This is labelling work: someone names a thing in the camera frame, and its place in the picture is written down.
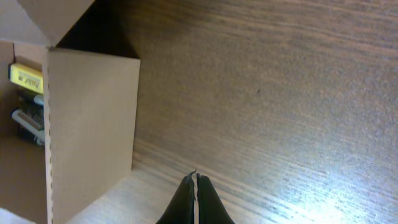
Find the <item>black sharpie marker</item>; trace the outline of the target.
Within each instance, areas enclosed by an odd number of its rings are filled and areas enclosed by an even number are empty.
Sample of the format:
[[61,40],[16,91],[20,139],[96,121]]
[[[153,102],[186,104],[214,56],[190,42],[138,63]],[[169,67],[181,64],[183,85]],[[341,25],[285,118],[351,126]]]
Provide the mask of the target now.
[[39,106],[44,106],[44,96],[40,93],[26,89],[20,89],[17,91],[17,94],[19,97],[28,101],[29,103],[35,103]]

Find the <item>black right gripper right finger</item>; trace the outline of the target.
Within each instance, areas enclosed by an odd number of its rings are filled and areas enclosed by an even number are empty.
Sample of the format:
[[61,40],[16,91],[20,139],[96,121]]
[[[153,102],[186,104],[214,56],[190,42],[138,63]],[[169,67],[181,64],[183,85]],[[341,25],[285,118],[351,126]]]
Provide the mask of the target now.
[[197,174],[199,224],[234,224],[209,177]]

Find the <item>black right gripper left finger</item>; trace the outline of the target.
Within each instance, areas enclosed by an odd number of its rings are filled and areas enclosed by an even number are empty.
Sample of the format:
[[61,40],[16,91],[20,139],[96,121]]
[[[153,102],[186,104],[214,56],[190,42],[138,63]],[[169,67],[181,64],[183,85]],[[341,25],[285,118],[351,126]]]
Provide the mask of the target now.
[[188,173],[181,181],[165,212],[156,224],[194,224],[195,183]]

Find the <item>yellow highlighter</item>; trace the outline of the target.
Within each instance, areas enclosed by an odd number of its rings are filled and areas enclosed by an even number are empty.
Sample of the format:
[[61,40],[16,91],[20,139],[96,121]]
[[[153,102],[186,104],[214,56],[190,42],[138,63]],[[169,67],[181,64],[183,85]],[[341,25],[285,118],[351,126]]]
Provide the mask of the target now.
[[44,93],[44,78],[42,72],[25,66],[21,63],[10,64],[9,80],[16,85],[36,93]]

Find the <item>black whiteboard marker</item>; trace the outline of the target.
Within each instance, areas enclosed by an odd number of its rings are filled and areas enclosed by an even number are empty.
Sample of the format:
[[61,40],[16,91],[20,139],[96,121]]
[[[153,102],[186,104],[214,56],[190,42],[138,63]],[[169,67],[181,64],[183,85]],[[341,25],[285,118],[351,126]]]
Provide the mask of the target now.
[[32,133],[37,141],[45,141],[45,131],[43,124],[36,122],[22,110],[14,110],[11,116],[14,121],[17,121],[23,128]]

